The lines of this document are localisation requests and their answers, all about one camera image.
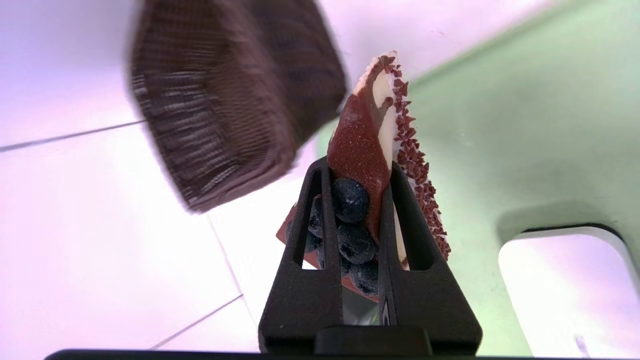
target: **blueberry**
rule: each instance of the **blueberry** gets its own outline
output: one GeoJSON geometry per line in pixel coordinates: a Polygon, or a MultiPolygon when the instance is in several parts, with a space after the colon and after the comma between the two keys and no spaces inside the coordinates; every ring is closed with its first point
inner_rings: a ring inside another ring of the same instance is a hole
{"type": "Polygon", "coordinates": [[[309,216],[309,231],[320,239],[322,238],[322,198],[316,197],[311,204],[309,216]]]}
{"type": "Polygon", "coordinates": [[[367,217],[369,194],[365,188],[351,179],[338,179],[332,184],[333,211],[335,216],[350,224],[367,217]]]}
{"type": "Polygon", "coordinates": [[[364,226],[342,224],[338,226],[338,250],[352,264],[362,264],[373,259],[378,246],[364,226]]]}
{"type": "Polygon", "coordinates": [[[345,259],[344,256],[340,255],[340,277],[345,277],[349,273],[351,269],[351,263],[349,260],[345,259]]]}
{"type": "Polygon", "coordinates": [[[324,245],[322,243],[316,252],[316,259],[318,260],[318,269],[324,270],[324,245]]]}
{"type": "Polygon", "coordinates": [[[305,244],[305,252],[313,252],[322,245],[322,239],[307,231],[307,243],[305,244]]]}
{"type": "MultiPolygon", "coordinates": [[[[287,227],[284,230],[285,242],[289,242],[292,228],[293,228],[293,220],[287,223],[287,227]]],[[[305,252],[312,252],[316,250],[320,245],[322,245],[322,239],[318,238],[316,235],[313,235],[311,232],[307,231],[307,242],[305,243],[305,252]]]]}
{"type": "Polygon", "coordinates": [[[375,261],[351,265],[349,276],[356,289],[364,295],[375,296],[378,294],[378,264],[375,261]]]}

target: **green surface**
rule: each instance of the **green surface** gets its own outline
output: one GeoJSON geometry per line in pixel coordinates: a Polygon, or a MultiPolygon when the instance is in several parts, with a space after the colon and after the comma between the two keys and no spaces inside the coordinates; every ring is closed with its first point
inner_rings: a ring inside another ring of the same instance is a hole
{"type": "Polygon", "coordinates": [[[479,354],[530,356],[498,268],[505,242],[597,222],[638,264],[640,1],[554,10],[419,79],[409,96],[449,264],[483,326],[479,354]]]}

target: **white tile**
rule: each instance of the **white tile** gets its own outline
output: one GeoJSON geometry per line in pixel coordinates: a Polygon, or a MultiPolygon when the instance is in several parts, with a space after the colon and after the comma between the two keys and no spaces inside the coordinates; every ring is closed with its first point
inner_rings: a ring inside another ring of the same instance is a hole
{"type": "Polygon", "coordinates": [[[198,322],[159,350],[260,352],[257,326],[244,299],[198,322]]]}
{"type": "Polygon", "coordinates": [[[137,120],[127,58],[139,4],[3,2],[0,147],[137,120]]]}
{"type": "Polygon", "coordinates": [[[240,294],[142,125],[0,153],[0,358],[150,348],[240,294]]]}
{"type": "Polygon", "coordinates": [[[316,142],[311,141],[287,176],[208,212],[256,323],[284,251],[275,234],[298,201],[307,168],[316,158],[316,142]]]}

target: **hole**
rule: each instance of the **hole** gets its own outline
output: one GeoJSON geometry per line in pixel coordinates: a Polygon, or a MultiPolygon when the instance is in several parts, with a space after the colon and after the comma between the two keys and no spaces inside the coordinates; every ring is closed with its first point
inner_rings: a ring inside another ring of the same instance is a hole
{"type": "Polygon", "coordinates": [[[640,358],[640,286],[628,250],[593,226],[522,233],[500,272],[535,357],[640,358]]]}
{"type": "MultiPolygon", "coordinates": [[[[317,208],[314,210],[314,205],[317,207],[316,199],[320,198],[322,171],[317,169],[312,173],[311,182],[307,188],[307,194],[302,201],[298,202],[297,207],[303,206],[303,216],[300,224],[300,231],[298,233],[298,246],[294,251],[294,260],[305,270],[321,270],[324,263],[324,249],[322,239],[316,234],[321,234],[317,231],[311,231],[310,225],[317,224],[317,219],[314,215],[317,215],[317,208]]],[[[290,220],[291,227],[290,236],[293,237],[295,233],[296,217],[290,220]]]]}

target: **black holder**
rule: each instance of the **black holder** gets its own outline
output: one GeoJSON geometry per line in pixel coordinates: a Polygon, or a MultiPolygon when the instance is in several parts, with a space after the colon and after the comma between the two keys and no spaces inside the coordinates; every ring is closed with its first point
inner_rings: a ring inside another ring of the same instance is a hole
{"type": "MultiPolygon", "coordinates": [[[[331,346],[326,337],[330,332],[333,342],[340,334],[369,337],[369,343],[363,344],[361,350],[389,350],[400,344],[398,350],[406,355],[474,355],[482,338],[480,324],[429,232],[413,190],[397,163],[393,164],[390,186],[383,194],[378,260],[380,319],[382,325],[391,328],[343,326],[331,183],[326,157],[309,167],[293,219],[292,241],[286,244],[259,324],[262,352],[338,354],[328,350],[331,346]],[[304,270],[301,265],[309,214],[313,199],[319,194],[323,200],[324,270],[304,270]],[[394,205],[410,271],[403,270],[398,260],[394,205]],[[404,336],[399,339],[392,335],[395,332],[403,332],[404,336]],[[401,341],[403,338],[414,341],[406,343],[401,341]]],[[[383,355],[379,351],[365,354],[383,355]]]]}

